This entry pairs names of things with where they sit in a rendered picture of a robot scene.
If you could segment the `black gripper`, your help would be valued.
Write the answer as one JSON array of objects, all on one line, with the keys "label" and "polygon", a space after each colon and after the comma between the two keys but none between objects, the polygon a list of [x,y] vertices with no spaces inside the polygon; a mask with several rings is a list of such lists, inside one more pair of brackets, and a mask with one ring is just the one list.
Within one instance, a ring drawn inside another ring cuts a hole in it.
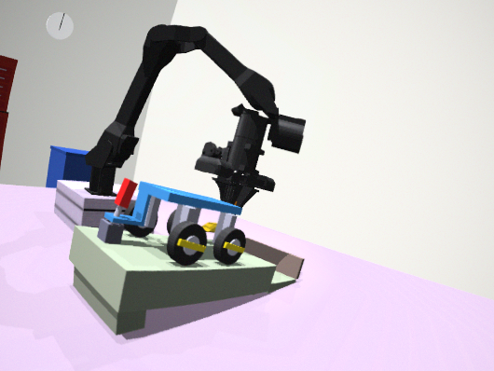
[{"label": "black gripper", "polygon": [[194,169],[217,175],[212,179],[219,187],[220,200],[232,205],[237,202],[236,206],[242,208],[259,192],[255,187],[274,192],[274,180],[255,169],[259,155],[265,155],[262,144],[250,138],[234,137],[227,145],[231,146],[228,161],[201,155]]}]

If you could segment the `small blue trolley with black wheels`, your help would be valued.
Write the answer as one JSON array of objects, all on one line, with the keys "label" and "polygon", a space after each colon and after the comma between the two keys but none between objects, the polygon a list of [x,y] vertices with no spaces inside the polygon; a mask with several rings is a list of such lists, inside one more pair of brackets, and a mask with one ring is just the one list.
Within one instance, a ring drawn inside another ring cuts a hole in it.
[{"label": "small blue trolley with black wheels", "polygon": [[142,181],[138,190],[136,201],[126,208],[124,215],[116,217],[113,213],[105,213],[104,217],[112,223],[124,224],[130,234],[143,238],[154,231],[162,200],[178,204],[167,222],[167,252],[178,264],[191,266],[201,258],[207,246],[207,232],[198,224],[202,209],[220,212],[213,237],[215,259],[230,266],[243,254],[246,237],[243,231],[235,228],[241,207]]}]

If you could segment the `red-headed pin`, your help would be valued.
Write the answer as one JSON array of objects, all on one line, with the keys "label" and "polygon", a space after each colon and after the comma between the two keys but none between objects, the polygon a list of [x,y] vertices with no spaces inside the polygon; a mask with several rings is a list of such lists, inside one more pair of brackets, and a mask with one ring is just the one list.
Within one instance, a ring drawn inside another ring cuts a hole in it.
[{"label": "red-headed pin", "polygon": [[115,204],[117,204],[117,209],[114,213],[114,216],[119,217],[121,215],[122,207],[128,209],[130,205],[130,200],[135,193],[135,189],[137,187],[137,183],[132,180],[125,178],[119,192],[117,193]]}]

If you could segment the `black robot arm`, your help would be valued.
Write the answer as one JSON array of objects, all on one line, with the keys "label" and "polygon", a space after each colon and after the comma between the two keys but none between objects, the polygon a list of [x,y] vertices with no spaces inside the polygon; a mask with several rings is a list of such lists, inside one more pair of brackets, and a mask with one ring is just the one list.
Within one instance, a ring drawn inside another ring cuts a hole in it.
[{"label": "black robot arm", "polygon": [[[85,155],[86,165],[91,166],[91,175],[89,187],[84,189],[91,195],[117,196],[113,192],[116,169],[133,155],[139,142],[139,138],[134,136],[134,127],[158,74],[177,53],[195,49],[207,54],[234,80],[247,102],[257,110],[247,109],[242,103],[230,109],[234,117],[239,117],[234,137],[250,138],[263,144],[268,124],[271,124],[268,133],[271,146],[299,155],[306,120],[279,114],[271,81],[243,65],[206,28],[160,24],[147,33],[142,63],[116,119],[103,131],[97,145]],[[259,116],[259,111],[267,117]]]}]

